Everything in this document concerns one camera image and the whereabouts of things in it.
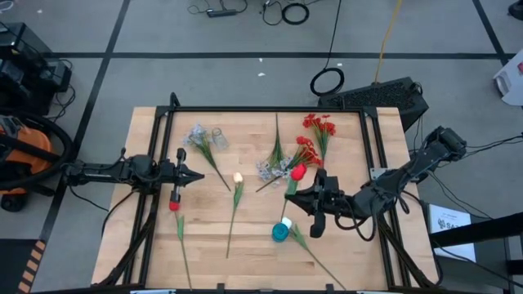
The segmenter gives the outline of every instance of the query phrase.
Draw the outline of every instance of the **black device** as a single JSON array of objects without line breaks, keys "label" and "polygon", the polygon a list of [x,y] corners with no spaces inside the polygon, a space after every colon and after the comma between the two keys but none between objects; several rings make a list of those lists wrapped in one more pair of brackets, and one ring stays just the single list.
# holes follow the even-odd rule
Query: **black device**
[{"label": "black device", "polygon": [[207,9],[205,12],[207,12],[208,17],[221,17],[221,16],[235,16],[239,12],[235,9],[227,9],[225,4],[223,3],[223,0],[220,0],[220,6],[221,10],[214,10],[212,8]]},{"label": "black device", "polygon": [[154,194],[161,184],[174,184],[171,192],[171,203],[179,203],[180,187],[201,180],[204,175],[191,171],[183,162],[186,151],[179,148],[177,164],[168,159],[156,163],[149,155],[138,154],[118,160],[113,164],[68,163],[65,165],[67,183],[71,186],[85,185],[90,182],[128,184],[134,190],[143,194]]},{"label": "black device", "polygon": [[508,8],[508,13],[518,20],[523,20],[523,0],[519,0],[518,2],[512,4]]},{"label": "black device", "polygon": [[[466,147],[467,142],[452,129],[438,127],[425,139],[409,162],[398,169],[385,171],[376,180],[365,183],[354,196],[345,195],[339,189],[336,176],[328,176],[324,169],[319,169],[315,175],[315,183],[309,189],[297,191],[294,195],[285,195],[285,198],[308,215],[314,216],[314,224],[310,230],[312,238],[319,238],[323,234],[326,213],[335,215],[337,226],[345,230],[358,229],[359,225],[371,218],[373,230],[377,227],[383,233],[420,287],[436,287],[413,262],[383,214],[395,207],[398,201],[404,211],[409,213],[409,208],[401,197],[409,181],[437,167],[440,162],[458,161],[467,152]],[[339,219],[342,216],[351,218],[354,225],[341,225]]]},{"label": "black device", "polygon": [[351,106],[396,107],[400,111],[404,131],[407,131],[428,110],[419,83],[413,82],[408,77],[321,96],[318,100],[318,106],[343,108]]},{"label": "black device", "polygon": [[71,70],[44,58],[51,49],[24,23],[0,25],[0,106],[45,115],[57,92],[67,91]]}]

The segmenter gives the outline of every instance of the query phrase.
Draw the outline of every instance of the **blue cap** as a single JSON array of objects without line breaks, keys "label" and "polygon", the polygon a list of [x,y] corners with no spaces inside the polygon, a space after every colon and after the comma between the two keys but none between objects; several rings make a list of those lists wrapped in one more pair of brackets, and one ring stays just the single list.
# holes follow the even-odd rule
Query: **blue cap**
[{"label": "blue cap", "polygon": [[288,237],[288,227],[282,223],[272,227],[272,239],[276,242],[283,242]]}]

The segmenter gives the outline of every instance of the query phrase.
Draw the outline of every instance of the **wooden tabletop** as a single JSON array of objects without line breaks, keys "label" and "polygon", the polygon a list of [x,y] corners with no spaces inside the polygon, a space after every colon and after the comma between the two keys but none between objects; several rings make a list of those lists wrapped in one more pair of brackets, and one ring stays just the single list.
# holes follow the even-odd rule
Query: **wooden tabletop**
[{"label": "wooden tabletop", "polygon": [[[302,127],[305,115],[278,114],[280,138],[287,155],[296,150],[297,136],[313,138],[311,130]],[[409,155],[398,110],[378,109],[378,119],[389,167],[399,167],[409,160]],[[127,135],[128,156],[147,153],[153,121],[154,108],[134,109]],[[346,194],[354,194],[369,179],[359,117],[357,114],[335,113],[331,114],[329,121],[336,124],[337,133],[329,142],[325,169],[329,175],[338,177],[340,189]],[[230,256],[226,259],[233,193],[226,189],[201,154],[185,147],[187,167],[205,174],[203,180],[181,190],[179,214],[186,220],[184,242],[193,288],[212,289],[218,283],[225,283],[230,289],[322,290],[326,283],[332,283],[336,289],[342,289],[298,243],[291,238],[275,243],[271,238],[272,226],[278,222],[284,205],[286,183],[282,181],[277,188],[267,187],[255,193],[263,185],[255,163],[265,159],[274,146],[275,113],[175,113],[168,151],[170,158],[176,157],[177,148],[183,146],[184,136],[196,123],[209,131],[214,127],[221,128],[230,146],[223,151],[213,150],[213,156],[229,186],[234,187],[232,174],[240,172],[244,176],[245,188],[235,216]],[[373,143],[370,121],[368,125]],[[163,127],[160,127],[159,138],[162,138]],[[374,144],[373,158],[379,166]],[[310,168],[298,188],[311,186],[314,174],[315,169]],[[116,185],[111,205],[129,190],[126,185]],[[172,185],[162,188],[147,287],[189,288],[176,218],[168,209],[171,190]],[[408,185],[407,190],[418,194],[415,185]],[[107,222],[92,277],[94,283],[100,282],[127,250],[137,199],[137,196],[128,199]],[[414,200],[408,197],[405,200],[410,214],[405,215],[398,209],[405,249],[425,275],[435,282],[436,267],[422,210]],[[310,238],[308,228],[313,223],[312,216],[307,216],[291,203],[288,203],[285,215],[300,226],[310,250],[346,289],[387,289],[378,236],[365,242],[354,230],[339,229],[332,216],[327,216],[323,237]],[[351,225],[348,219],[342,222]],[[362,228],[363,234],[369,235],[371,221]],[[392,248],[391,255],[395,280],[400,285],[397,258]],[[136,254],[134,282],[137,281],[141,257],[140,250]]]}]

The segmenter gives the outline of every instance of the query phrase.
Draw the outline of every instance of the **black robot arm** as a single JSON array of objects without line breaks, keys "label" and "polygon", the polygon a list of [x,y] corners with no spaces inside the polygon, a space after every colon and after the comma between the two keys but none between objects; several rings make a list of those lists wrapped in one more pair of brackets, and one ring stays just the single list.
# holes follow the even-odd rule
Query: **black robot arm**
[{"label": "black robot arm", "polygon": [[113,164],[68,163],[65,165],[68,184],[72,186],[90,182],[128,184],[143,194],[154,194],[161,184],[174,184],[169,207],[177,210],[180,202],[180,187],[185,187],[204,177],[183,164],[186,160],[186,151],[183,148],[177,151],[177,164],[171,163],[168,159],[156,163],[148,155],[124,158],[124,153],[125,149],[122,150],[120,160]]},{"label": "black robot arm", "polygon": [[[409,162],[365,183],[354,196],[345,195],[339,189],[336,176],[327,176],[324,169],[318,169],[315,183],[309,189],[297,191],[294,195],[285,195],[285,198],[298,205],[308,215],[314,215],[315,220],[310,231],[312,238],[319,238],[323,234],[326,213],[335,215],[337,226],[341,229],[357,229],[363,221],[373,218],[373,222],[395,248],[398,257],[405,263],[418,285],[434,287],[435,284],[427,279],[396,239],[385,221],[384,213],[392,209],[396,201],[403,202],[400,194],[409,181],[428,170],[433,170],[440,162],[458,161],[467,152],[466,147],[467,142],[454,131],[438,127],[425,139]],[[406,203],[402,203],[402,207],[408,213]],[[341,216],[352,218],[354,226],[341,226],[338,222]]]}]

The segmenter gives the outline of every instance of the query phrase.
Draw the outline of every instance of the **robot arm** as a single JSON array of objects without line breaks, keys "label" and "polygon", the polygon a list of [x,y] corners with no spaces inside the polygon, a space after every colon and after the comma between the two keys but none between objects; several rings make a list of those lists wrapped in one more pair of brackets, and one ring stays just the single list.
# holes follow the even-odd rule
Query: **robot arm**
[{"label": "robot arm", "polygon": [[204,175],[191,171],[183,162],[186,151],[179,148],[177,164],[169,160],[156,163],[148,155],[135,155],[113,164],[76,162],[66,165],[65,174],[69,185],[85,185],[90,182],[128,184],[144,194],[153,194],[161,184],[174,184],[169,207],[176,211],[180,202],[180,187],[203,179]]},{"label": "robot arm", "polygon": [[356,220],[381,215],[393,208],[409,181],[442,161],[459,160],[467,152],[466,144],[451,129],[438,127],[425,139],[413,159],[365,183],[354,196],[345,195],[339,189],[336,176],[327,176],[324,169],[318,169],[315,183],[309,189],[285,195],[285,198],[315,216],[311,237],[319,238],[325,229],[325,213]]}]

